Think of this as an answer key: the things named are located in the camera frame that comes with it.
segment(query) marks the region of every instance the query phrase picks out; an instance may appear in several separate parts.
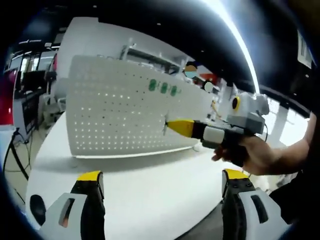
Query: white desk surface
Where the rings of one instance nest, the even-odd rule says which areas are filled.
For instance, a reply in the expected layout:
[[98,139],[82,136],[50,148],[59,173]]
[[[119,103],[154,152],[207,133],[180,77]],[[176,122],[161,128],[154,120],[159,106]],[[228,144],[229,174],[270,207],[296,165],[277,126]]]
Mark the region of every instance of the white desk surface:
[[221,200],[222,169],[239,167],[213,162],[212,149],[202,148],[153,156],[76,159],[71,156],[66,114],[53,126],[34,161],[26,191],[40,195],[48,209],[71,191],[85,172],[103,171],[105,238],[108,240],[173,240],[194,227]]

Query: ceiling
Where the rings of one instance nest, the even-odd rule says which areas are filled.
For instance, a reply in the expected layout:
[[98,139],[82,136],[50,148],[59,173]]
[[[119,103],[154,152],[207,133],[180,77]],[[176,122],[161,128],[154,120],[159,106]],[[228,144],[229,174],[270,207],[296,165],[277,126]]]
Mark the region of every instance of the ceiling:
[[[253,91],[247,61],[225,22],[209,0],[51,1],[20,37],[52,41],[73,17],[98,17],[100,22],[134,29],[160,39],[203,64],[213,73]],[[263,93],[288,103],[298,111],[308,106],[309,88],[292,88],[310,81],[312,72],[297,61],[296,27],[269,1],[224,0],[226,11],[250,53]]]

